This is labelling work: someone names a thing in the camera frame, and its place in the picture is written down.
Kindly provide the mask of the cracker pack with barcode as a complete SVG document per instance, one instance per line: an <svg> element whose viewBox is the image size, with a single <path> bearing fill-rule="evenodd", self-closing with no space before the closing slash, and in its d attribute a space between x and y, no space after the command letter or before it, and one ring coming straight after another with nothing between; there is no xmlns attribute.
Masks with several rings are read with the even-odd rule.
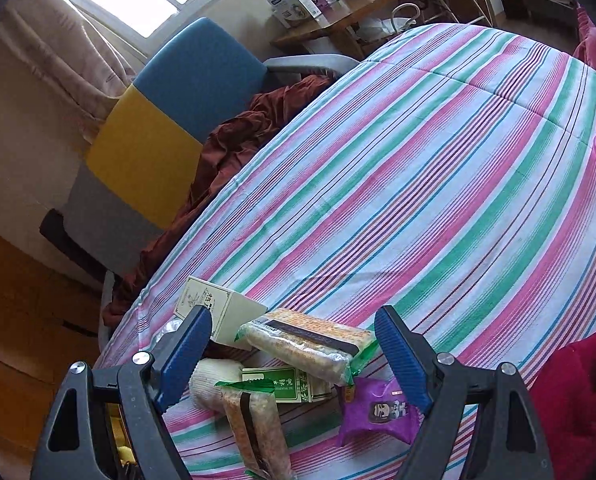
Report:
<svg viewBox="0 0 596 480"><path fill-rule="evenodd" d="M351 386L378 349L370 330L288 309L243 324L236 339L338 387Z"/></svg>

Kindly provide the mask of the white cream tea box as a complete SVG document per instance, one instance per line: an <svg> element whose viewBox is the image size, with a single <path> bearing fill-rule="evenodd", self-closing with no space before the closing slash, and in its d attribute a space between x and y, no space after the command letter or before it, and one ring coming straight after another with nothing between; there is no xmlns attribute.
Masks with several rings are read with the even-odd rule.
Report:
<svg viewBox="0 0 596 480"><path fill-rule="evenodd" d="M196 306L209 310L212 318L211 340L216 344L240 350L251 345L236 339L240 326L265 315L264 304L240 292L189 276L177 298L174 315L181 320Z"/></svg>

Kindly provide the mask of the cream sock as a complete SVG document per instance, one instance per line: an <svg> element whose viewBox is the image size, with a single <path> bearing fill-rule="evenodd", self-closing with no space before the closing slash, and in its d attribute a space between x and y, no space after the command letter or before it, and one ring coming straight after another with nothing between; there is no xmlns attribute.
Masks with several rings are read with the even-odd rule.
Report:
<svg viewBox="0 0 596 480"><path fill-rule="evenodd" d="M219 382L239 382L243 377L243 364L233 360L225 359L202 359L200 360L191 378L189 378L189 396L195 404L211 410L223 413L223 401Z"/></svg>

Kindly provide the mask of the gold tin box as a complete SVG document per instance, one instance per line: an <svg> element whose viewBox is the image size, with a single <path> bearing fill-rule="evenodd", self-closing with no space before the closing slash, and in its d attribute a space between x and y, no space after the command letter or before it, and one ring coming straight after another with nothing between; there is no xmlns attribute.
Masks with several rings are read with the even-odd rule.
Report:
<svg viewBox="0 0 596 480"><path fill-rule="evenodd" d="M112 427L112 437L114 438L123 477L124 479L139 479L140 470L131 448L120 408L117 404L107 403L105 410L109 417L110 427Z"/></svg>

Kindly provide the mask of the wooden wardrobe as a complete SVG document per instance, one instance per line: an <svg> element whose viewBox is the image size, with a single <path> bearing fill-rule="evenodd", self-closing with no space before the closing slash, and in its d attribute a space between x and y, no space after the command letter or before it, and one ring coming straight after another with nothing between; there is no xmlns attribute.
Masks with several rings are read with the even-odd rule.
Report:
<svg viewBox="0 0 596 480"><path fill-rule="evenodd" d="M0 475L30 474L68 366L98 356L100 294L0 237Z"/></svg>

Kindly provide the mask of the small white wrapped ball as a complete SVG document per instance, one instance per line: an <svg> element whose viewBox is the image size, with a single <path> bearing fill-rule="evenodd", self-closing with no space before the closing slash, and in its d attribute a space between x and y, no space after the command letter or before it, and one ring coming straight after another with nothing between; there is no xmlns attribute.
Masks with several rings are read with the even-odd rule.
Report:
<svg viewBox="0 0 596 480"><path fill-rule="evenodd" d="M163 336L175 333L179 329L179 326L182 325L182 323L183 321L177 316L171 318L171 320L169 320L167 323L164 324L164 326L161 327L159 332L156 333L155 337L153 337L153 347L151 348L155 349L156 345L159 341L161 341Z"/></svg>

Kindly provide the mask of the black rolled mat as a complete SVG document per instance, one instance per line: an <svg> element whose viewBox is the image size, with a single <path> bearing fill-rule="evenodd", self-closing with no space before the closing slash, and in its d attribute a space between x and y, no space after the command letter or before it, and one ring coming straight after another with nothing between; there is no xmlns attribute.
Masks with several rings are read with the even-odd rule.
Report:
<svg viewBox="0 0 596 480"><path fill-rule="evenodd" d="M100 284L106 278L106 268L76 243L67 233L64 215L57 209L50 209L41 221L40 234L59 252L66 256L86 274Z"/></svg>

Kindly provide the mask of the small green tea box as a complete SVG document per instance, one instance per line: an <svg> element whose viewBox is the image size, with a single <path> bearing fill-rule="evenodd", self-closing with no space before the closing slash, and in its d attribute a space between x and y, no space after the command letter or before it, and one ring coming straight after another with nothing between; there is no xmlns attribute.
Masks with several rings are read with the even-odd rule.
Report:
<svg viewBox="0 0 596 480"><path fill-rule="evenodd" d="M335 386L291 366L244 368L244 382L269 380L278 403L315 403L330 399Z"/></svg>

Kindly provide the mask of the striped bed cover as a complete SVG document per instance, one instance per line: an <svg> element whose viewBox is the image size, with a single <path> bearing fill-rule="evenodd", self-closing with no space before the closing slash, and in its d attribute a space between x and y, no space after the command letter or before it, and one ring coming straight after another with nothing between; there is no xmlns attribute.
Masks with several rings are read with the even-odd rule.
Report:
<svg viewBox="0 0 596 480"><path fill-rule="evenodd" d="M156 344L190 276L518 366L596 332L596 70L510 32L421 26L329 88L228 182L123 316Z"/></svg>

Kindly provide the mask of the dark red blanket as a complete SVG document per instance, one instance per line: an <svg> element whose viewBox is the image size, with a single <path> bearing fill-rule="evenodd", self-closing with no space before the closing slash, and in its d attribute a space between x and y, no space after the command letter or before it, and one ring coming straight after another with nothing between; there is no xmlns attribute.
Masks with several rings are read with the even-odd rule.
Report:
<svg viewBox="0 0 596 480"><path fill-rule="evenodd" d="M140 252L135 268L115 282L112 301L102 310L106 327L119 326L153 274L222 188L334 82L330 74L311 74L294 84L257 93L247 110L210 132L185 203L168 229Z"/></svg>

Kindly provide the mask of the left beige curtain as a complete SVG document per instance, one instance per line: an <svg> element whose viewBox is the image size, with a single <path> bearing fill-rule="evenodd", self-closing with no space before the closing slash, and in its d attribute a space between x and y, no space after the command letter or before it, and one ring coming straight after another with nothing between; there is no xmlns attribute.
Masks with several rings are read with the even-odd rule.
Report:
<svg viewBox="0 0 596 480"><path fill-rule="evenodd" d="M8 0L0 40L80 114L88 142L135 78L129 62L69 0Z"/></svg>

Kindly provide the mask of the pink pillow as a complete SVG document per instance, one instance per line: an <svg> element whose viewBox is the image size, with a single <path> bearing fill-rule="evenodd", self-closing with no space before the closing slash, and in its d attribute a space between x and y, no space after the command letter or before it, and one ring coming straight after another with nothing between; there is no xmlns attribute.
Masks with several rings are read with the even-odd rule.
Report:
<svg viewBox="0 0 596 480"><path fill-rule="evenodd" d="M596 70L596 26L582 6L576 8L580 43L573 56Z"/></svg>

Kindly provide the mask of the wooden desk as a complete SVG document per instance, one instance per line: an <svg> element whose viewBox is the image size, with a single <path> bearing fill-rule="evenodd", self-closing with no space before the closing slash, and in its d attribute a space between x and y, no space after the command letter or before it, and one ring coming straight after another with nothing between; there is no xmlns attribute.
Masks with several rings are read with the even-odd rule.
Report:
<svg viewBox="0 0 596 480"><path fill-rule="evenodd" d="M396 3L399 0L340 0L318 18L304 22L273 39L271 45L284 54L298 55L307 50L307 43L328 38L342 55L362 61L365 54L353 38L350 27L369 14Z"/></svg>

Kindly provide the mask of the white appliance box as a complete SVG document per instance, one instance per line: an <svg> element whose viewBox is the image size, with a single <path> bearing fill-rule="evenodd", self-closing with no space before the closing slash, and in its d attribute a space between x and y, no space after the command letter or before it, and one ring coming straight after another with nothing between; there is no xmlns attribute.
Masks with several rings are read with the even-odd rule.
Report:
<svg viewBox="0 0 596 480"><path fill-rule="evenodd" d="M316 20L323 12L312 0L266 0L272 14L283 24L284 28L295 28L298 25Z"/></svg>

